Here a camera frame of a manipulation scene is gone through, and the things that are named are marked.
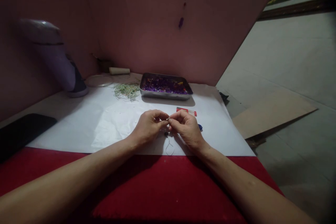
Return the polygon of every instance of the metal tray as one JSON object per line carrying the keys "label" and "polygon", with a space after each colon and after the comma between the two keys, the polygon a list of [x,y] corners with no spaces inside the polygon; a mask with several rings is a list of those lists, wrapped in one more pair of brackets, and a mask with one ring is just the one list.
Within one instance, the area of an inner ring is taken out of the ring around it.
{"label": "metal tray", "polygon": [[[160,78],[169,78],[174,81],[183,82],[183,85],[186,91],[189,94],[174,94],[174,93],[163,93],[163,92],[154,92],[154,91],[147,91],[143,90],[143,86],[146,83],[146,79],[153,78],[153,77],[160,77]],[[179,77],[179,76],[172,76],[172,75],[162,75],[156,73],[144,73],[140,82],[140,94],[144,97],[153,97],[153,98],[163,98],[163,99],[173,99],[173,100],[188,100],[191,98],[193,91],[189,86],[189,83],[186,79]]]}

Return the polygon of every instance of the spool of thread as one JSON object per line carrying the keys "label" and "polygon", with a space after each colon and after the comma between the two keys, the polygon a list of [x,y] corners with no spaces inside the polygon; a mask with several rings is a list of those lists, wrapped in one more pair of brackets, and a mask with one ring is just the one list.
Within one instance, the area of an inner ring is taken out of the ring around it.
{"label": "spool of thread", "polygon": [[109,68],[111,75],[117,75],[117,74],[128,74],[130,73],[129,68]]}

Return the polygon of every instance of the red cloth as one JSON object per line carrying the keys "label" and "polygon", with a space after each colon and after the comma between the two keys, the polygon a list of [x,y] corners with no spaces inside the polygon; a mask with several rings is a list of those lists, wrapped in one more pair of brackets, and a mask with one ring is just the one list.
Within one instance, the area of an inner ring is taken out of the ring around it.
{"label": "red cloth", "polygon": [[[24,148],[0,165],[0,195],[86,154]],[[229,157],[281,193],[257,157]],[[69,218],[90,221],[246,223],[225,190],[194,156],[135,155]]]}

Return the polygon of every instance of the cardboard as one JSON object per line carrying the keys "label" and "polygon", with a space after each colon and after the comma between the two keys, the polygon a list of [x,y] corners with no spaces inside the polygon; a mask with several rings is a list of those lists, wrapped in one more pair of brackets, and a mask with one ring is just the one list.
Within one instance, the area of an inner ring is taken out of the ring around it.
{"label": "cardboard", "polygon": [[317,110],[299,95],[279,89],[233,118],[244,139]]}

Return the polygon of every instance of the beads in tray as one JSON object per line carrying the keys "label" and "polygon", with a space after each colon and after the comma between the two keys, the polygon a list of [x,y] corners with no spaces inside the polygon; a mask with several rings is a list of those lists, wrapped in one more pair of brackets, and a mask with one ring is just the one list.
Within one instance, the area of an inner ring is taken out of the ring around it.
{"label": "beads in tray", "polygon": [[175,93],[181,95],[189,94],[183,82],[170,78],[161,78],[161,77],[153,77],[145,79],[143,90],[152,92],[161,92],[161,93]]}

